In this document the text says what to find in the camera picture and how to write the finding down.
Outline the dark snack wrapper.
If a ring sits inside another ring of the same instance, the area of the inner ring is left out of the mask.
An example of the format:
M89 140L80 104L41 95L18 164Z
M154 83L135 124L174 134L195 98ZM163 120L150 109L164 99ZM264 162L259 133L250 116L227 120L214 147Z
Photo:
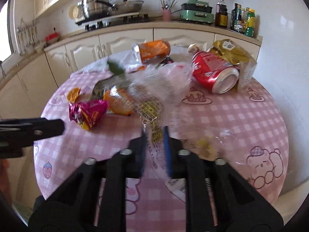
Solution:
M117 88L127 88L130 85L130 82L130 80L119 76L99 80L92 90L91 100L103 99L104 93L114 86Z

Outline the pink utensil cup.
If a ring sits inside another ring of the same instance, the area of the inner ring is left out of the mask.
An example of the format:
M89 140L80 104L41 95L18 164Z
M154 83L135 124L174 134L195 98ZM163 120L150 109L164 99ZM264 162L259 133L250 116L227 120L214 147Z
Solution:
M172 11L170 9L164 9L162 11L162 20L171 21L172 20Z

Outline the black gas stove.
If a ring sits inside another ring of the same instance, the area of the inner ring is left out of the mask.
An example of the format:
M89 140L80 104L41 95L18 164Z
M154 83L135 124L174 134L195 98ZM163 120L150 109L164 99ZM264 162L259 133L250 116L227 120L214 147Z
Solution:
M79 27L83 27L85 32L90 32L106 27L113 27L125 24L145 23L149 22L148 14L140 12L119 14L97 19L85 19L76 23Z

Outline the orange peel piece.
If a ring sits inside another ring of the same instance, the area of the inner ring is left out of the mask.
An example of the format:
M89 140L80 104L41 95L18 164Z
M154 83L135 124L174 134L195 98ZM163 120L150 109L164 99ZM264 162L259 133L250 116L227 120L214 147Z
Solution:
M66 96L66 99L68 100L68 102L72 104L75 103L75 101L80 95L80 91L81 91L80 87L75 87L71 89Z

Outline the lower cream cabinets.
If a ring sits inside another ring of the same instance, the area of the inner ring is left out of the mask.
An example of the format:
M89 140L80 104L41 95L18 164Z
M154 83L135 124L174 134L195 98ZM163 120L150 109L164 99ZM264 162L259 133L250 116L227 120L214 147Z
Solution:
M207 50L214 41L230 38L255 59L262 36L247 37L221 28L182 23L115 26L67 37L42 53L1 73L1 118L39 117L53 93L73 72L103 57L129 50L133 44L162 39L172 46L197 44Z

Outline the white plastic bag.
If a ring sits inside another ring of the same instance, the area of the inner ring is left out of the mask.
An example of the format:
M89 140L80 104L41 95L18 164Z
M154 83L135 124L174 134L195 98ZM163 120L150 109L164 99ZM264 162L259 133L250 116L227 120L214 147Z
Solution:
M163 106L177 105L190 90L192 64L174 62L148 67L129 77L127 93L139 103L154 100Z

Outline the orange peel with leaves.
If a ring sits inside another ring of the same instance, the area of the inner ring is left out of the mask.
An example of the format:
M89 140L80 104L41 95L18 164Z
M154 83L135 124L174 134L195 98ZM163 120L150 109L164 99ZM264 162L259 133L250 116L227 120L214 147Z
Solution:
M128 80L124 69L112 59L107 60L108 68L113 75L110 89L103 96L103 100L108 102L109 109L113 114L130 116L134 113L130 96L126 89Z

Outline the dark soy sauce bottle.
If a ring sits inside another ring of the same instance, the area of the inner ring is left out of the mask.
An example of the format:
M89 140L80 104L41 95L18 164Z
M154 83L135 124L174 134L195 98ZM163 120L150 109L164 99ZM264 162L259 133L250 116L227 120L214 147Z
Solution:
M216 4L215 26L220 28L227 28L228 26L228 12L225 0L220 0Z

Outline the gold snack bag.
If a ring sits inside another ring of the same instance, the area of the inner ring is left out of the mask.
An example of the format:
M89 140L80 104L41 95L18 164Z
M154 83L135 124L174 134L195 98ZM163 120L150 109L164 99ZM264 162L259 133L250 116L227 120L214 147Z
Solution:
M256 60L249 52L230 39L215 41L208 52L221 57L239 71L236 89L238 92L247 87L257 66Z

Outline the magenta candy wrapper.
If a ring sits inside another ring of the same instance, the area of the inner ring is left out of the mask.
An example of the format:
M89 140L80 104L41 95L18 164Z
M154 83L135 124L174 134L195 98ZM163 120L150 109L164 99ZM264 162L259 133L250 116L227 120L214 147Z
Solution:
M99 123L108 107L106 100L69 103L69 119L76 122L82 129L89 131Z

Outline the hanging utensil rack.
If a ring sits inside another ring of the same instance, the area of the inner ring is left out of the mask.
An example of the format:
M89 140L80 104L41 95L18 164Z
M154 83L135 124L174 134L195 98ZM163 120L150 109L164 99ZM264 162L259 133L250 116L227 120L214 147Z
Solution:
M30 53L30 48L35 48L39 45L40 39L37 30L37 20L27 23L21 18L19 27L16 28L16 38L18 53L24 56Z

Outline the clear yellow printed wrapper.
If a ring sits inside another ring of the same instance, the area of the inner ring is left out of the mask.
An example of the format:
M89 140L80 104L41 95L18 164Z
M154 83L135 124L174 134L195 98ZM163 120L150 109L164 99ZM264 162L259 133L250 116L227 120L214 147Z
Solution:
M163 144L163 122L161 117L164 107L157 98L141 102L137 108L144 129L147 129L148 149L154 161L154 168L160 166L166 169ZM219 158L231 163L233 166L243 165L244 160L237 156L236 136L228 129L199 128L188 122L180 120L171 130L176 131L180 144L206 161L215 161Z

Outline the green yellow oil bottle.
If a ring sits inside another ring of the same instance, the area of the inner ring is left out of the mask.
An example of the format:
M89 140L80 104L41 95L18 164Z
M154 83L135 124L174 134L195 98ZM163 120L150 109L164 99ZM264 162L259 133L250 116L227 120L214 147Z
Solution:
M245 24L245 29L244 29L244 34L246 36L248 37L254 36L255 24L256 24L255 10L249 8L247 15L246 15L246 24Z

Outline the steel stock pot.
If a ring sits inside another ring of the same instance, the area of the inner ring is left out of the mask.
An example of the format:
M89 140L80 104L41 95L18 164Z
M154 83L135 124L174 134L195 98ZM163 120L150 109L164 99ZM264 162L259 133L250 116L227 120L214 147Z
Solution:
M110 0L81 0L73 12L76 23L95 17L102 18L110 15Z

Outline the orange soda can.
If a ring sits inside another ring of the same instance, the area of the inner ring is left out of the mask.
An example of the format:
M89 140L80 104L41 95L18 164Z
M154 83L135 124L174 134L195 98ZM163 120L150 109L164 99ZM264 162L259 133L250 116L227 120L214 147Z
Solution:
M153 58L165 58L171 52L170 44L163 40L156 40L132 46L133 54L139 63L147 63Z

